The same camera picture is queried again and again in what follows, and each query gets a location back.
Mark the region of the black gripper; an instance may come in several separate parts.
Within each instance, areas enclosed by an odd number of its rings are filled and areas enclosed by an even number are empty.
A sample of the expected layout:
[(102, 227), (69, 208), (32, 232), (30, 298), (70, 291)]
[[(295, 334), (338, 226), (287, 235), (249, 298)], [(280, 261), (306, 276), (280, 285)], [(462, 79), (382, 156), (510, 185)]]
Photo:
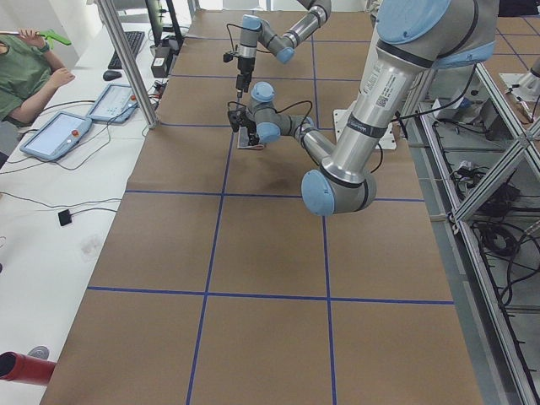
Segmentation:
[(231, 62), (234, 58), (237, 59), (237, 68), (239, 70), (236, 76), (235, 88), (237, 89), (237, 98), (241, 99), (244, 94), (243, 90), (249, 89), (256, 58), (254, 56), (242, 56), (237, 51), (227, 51), (223, 55), (223, 62)]
[(257, 134), (256, 123), (247, 116), (245, 107), (228, 111), (227, 116), (232, 131), (236, 133), (237, 136), (241, 127), (246, 127), (250, 133)]

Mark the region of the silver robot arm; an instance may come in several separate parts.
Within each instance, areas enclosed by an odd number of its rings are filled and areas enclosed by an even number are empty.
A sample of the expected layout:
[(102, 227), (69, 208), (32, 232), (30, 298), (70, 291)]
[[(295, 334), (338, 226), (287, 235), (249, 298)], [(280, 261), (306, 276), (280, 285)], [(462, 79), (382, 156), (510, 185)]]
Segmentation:
[(254, 14), (244, 14), (240, 25), (227, 24), (228, 32), (230, 32), (230, 26), (240, 29), (239, 43), (231, 44), (231, 50), (223, 55), (224, 62), (237, 59), (239, 72), (235, 89), (238, 99), (249, 92), (258, 45), (262, 45), (278, 61), (286, 64), (294, 56), (294, 50), (299, 44), (320, 29), (331, 16), (331, 1), (300, 1), (300, 4), (306, 9), (306, 14), (282, 35), (278, 34), (265, 19)]
[(271, 84), (252, 82), (257, 49), (264, 47), (280, 62), (288, 62), (295, 48), (328, 21), (331, 3), (305, 2), (305, 16), (282, 35), (266, 20), (247, 14), (240, 24), (239, 45), (226, 52), (224, 60), (238, 62), (236, 89), (250, 98), (229, 112), (229, 124), (233, 132), (246, 131), (249, 144), (267, 144), (283, 136), (297, 140), (316, 164), (301, 183), (303, 202), (313, 214), (362, 210), (376, 195), (368, 160), (414, 79), (431, 68), (489, 59), (499, 6), (483, 0), (383, 2), (375, 23), (375, 63), (336, 142), (324, 137), (309, 118), (277, 111)]

